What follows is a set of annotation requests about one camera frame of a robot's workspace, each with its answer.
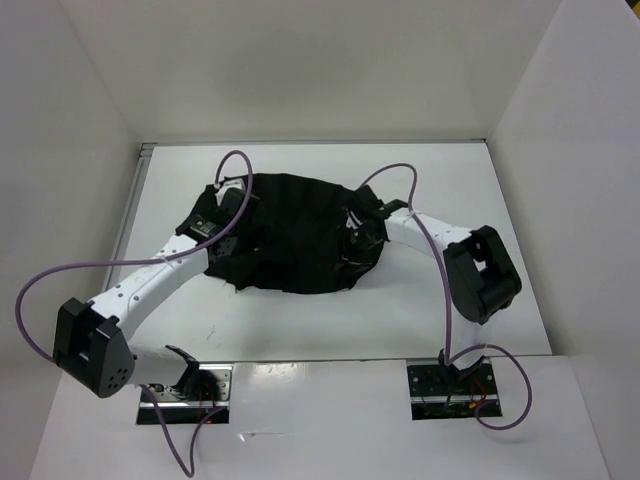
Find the black skirt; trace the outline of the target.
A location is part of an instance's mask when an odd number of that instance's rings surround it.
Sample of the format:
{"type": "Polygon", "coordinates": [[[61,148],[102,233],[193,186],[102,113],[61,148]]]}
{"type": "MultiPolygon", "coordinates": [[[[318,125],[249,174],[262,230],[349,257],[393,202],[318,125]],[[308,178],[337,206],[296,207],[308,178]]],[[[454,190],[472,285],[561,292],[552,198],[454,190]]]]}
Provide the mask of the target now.
{"type": "Polygon", "coordinates": [[[303,295],[351,289],[378,263],[382,250],[346,250],[342,185],[290,174],[258,173],[260,206],[254,251],[208,266],[206,276],[237,289],[256,287],[303,295]]]}

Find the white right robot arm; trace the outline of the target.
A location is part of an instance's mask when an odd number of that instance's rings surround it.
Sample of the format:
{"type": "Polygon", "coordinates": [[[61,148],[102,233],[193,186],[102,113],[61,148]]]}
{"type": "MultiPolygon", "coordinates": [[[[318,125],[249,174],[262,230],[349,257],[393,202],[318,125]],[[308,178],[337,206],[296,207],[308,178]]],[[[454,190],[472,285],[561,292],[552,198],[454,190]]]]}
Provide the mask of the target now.
{"type": "Polygon", "coordinates": [[[487,348],[484,325],[508,308],[522,290],[521,278],[491,226],[456,227],[396,199],[383,203],[367,185],[346,208],[349,242],[364,250],[397,243],[435,260],[445,294],[445,345],[438,380],[450,393],[473,381],[471,367],[487,348]]]}

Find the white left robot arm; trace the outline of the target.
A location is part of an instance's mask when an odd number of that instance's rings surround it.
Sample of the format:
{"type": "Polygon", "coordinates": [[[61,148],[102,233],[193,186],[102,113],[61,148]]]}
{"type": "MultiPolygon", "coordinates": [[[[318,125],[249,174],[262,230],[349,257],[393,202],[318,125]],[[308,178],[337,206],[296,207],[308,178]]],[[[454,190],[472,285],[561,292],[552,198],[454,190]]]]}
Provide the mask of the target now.
{"type": "Polygon", "coordinates": [[[180,400],[197,392],[200,363],[193,356],[172,345],[150,350],[129,342],[164,301],[230,252],[230,233],[257,203],[239,179],[209,188],[203,198],[152,264],[89,301],[71,298],[60,307],[54,362],[97,397],[128,384],[161,384],[180,400]]]}

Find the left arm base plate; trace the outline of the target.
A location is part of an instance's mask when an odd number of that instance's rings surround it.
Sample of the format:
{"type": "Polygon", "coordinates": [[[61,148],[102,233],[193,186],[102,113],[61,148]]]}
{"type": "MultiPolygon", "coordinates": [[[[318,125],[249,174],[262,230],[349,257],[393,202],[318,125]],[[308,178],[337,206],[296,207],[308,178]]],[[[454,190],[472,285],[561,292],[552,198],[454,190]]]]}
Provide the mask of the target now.
{"type": "Polygon", "coordinates": [[[136,424],[160,424],[152,398],[167,425],[196,425],[203,419],[208,424],[228,424],[233,372],[232,364],[204,363],[185,390],[150,384],[150,392],[140,394],[136,424]]]}

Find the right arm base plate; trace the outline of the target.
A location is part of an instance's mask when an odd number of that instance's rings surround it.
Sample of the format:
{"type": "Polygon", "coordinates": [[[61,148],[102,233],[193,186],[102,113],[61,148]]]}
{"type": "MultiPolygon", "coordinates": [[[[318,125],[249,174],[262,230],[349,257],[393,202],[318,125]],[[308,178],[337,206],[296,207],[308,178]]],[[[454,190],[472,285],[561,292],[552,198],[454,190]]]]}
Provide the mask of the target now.
{"type": "Polygon", "coordinates": [[[413,421],[502,416],[491,363],[484,360],[470,373],[455,377],[436,359],[406,364],[413,421]]]}

